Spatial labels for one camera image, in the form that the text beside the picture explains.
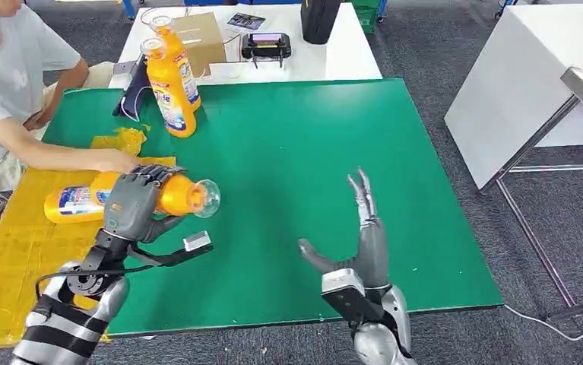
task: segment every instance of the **black cable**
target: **black cable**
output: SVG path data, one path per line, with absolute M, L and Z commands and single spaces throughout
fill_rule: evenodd
M 55 272 L 54 274 L 43 275 L 36 280 L 36 300 L 40 299 L 40 283 L 47 279 L 57 278 L 59 276 L 69 277 L 69 276 L 88 276 L 88 275 L 124 275 L 131 274 L 133 272 L 139 272 L 152 268 L 152 265 L 139 266 L 138 268 L 123 268 L 116 270 L 83 270 L 83 271 L 70 271 L 70 272 Z

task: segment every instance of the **orange bottle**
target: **orange bottle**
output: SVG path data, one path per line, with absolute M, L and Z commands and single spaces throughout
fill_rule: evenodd
M 56 224 L 101 221 L 119 173 L 100 173 L 90 186 L 57 190 L 45 199 L 45 216 Z M 211 180 L 192 182 L 177 173 L 161 187 L 155 213 L 208 218 L 220 207 L 220 189 Z
M 197 120 L 184 92 L 179 69 L 166 57 L 166 44 L 161 38 L 148 38 L 141 44 L 141 51 L 147 58 L 148 79 L 166 130 L 175 137 L 189 137 L 197 128 Z
M 119 173 L 100 173 L 90 185 L 95 204 L 105 205 Z M 211 180 L 192 182 L 181 173 L 171 176 L 161 187 L 157 213 L 210 217 L 220 206 L 220 190 Z
M 151 21 L 151 28 L 166 42 L 166 58 L 173 60 L 177 65 L 179 74 L 182 78 L 182 85 L 186 96 L 192 105 L 193 111 L 197 110 L 201 105 L 201 98 L 197 90 L 197 83 L 195 76 L 192 74 L 188 53 L 182 41 L 177 37 L 172 26 L 173 19 L 166 15 L 155 17 Z

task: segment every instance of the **bottle cap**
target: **bottle cap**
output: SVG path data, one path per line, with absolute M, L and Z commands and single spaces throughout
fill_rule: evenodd
M 160 15 L 158 17 L 154 17 L 153 20 L 150 22 L 151 28 L 153 32 L 159 33 L 164 27 L 166 29 L 170 29 L 170 24 L 173 22 L 173 19 L 167 15 Z
M 197 181 L 190 189 L 188 204 L 200 218 L 211 217 L 220 207 L 220 188 L 209 179 Z
M 141 52 L 147 57 L 161 59 L 166 54 L 166 44 L 161 38 L 148 38 L 141 44 Z

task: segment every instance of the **cardboard box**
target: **cardboard box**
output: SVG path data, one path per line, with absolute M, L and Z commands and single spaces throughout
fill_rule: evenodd
M 227 61 L 222 34 L 213 13 L 176 17 L 173 28 L 186 47 L 196 78 L 211 74 L 208 64 Z

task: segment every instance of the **robotic arm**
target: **robotic arm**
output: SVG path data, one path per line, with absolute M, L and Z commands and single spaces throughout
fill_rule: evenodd
M 14 349 L 12 364 L 86 363 L 128 296 L 125 274 L 178 265 L 213 249 L 206 232 L 186 238 L 183 248 L 170 255 L 152 255 L 138 247 L 138 242 L 152 243 L 183 219 L 153 219 L 160 187 L 179 172 L 178 168 L 149 165 L 119 177 L 106 203 L 103 228 L 85 259 L 68 262 L 36 283 L 39 299 L 25 319 L 27 330 Z M 128 255 L 145 265 L 125 268 Z M 51 280 L 41 295 L 38 286 L 46 279 Z M 92 309 L 79 308 L 74 304 L 75 295 L 97 304 Z
M 109 322 L 128 296 L 125 274 L 155 266 L 173 266 L 213 249 L 206 232 L 184 239 L 183 248 L 170 255 L 152 255 L 138 242 L 152 243 L 176 226 L 182 217 L 153 219 L 160 187 L 178 169 L 150 165 L 121 175 L 106 203 L 103 228 L 82 262 L 68 262 L 59 272 L 36 283 L 37 304 L 25 320 L 27 330 L 14 349 L 11 364 L 86 363 Z M 365 173 L 361 183 L 347 179 L 356 193 L 360 217 L 358 254 L 333 262 L 300 240 L 303 256 L 322 275 L 322 296 L 345 318 L 352 330 L 354 348 L 368 365 L 417 365 L 410 355 L 410 322 L 403 294 L 388 280 L 388 246 L 385 228 L 376 215 Z M 130 255 L 145 265 L 125 268 Z M 40 294 L 39 283 L 49 279 Z M 74 304 L 81 295 L 97 302 L 92 309 Z
M 300 251 L 322 272 L 322 297 L 349 322 L 356 353 L 368 365 L 417 365 L 410 354 L 405 298 L 388 280 L 388 243 L 376 215 L 369 178 L 359 168 L 352 185 L 360 218 L 358 254 L 343 262 L 320 255 L 308 240 Z

